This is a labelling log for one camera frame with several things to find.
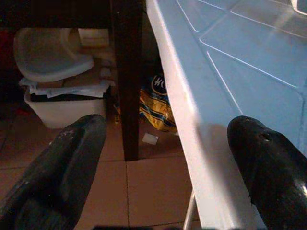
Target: tiled floor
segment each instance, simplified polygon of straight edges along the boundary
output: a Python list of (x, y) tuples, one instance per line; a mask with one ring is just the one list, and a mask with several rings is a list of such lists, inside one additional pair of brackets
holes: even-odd
[[(60, 131), (46, 128), (33, 112), (15, 115), (14, 106), (0, 106), (0, 199)], [(91, 230), (97, 225), (181, 228), (191, 183), (179, 137), (157, 131), (142, 120), (141, 160), (125, 162), (121, 126), (112, 115), (107, 123), (95, 179), (75, 229)], [(141, 142), (146, 132), (159, 137), (155, 146)], [(199, 227), (195, 221), (193, 228)]]

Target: table leg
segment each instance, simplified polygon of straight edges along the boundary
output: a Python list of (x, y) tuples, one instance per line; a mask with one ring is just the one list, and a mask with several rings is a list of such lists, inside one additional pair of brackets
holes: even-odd
[(142, 0), (112, 0), (112, 25), (126, 161), (138, 159)]
[(188, 210), (186, 214), (186, 219), (184, 220), (184, 224), (183, 224), (183, 230), (191, 229), (191, 223), (193, 221), (195, 210), (196, 210), (196, 200), (195, 200), (194, 190), (192, 189), (190, 202), (189, 202), (189, 206), (188, 206)]

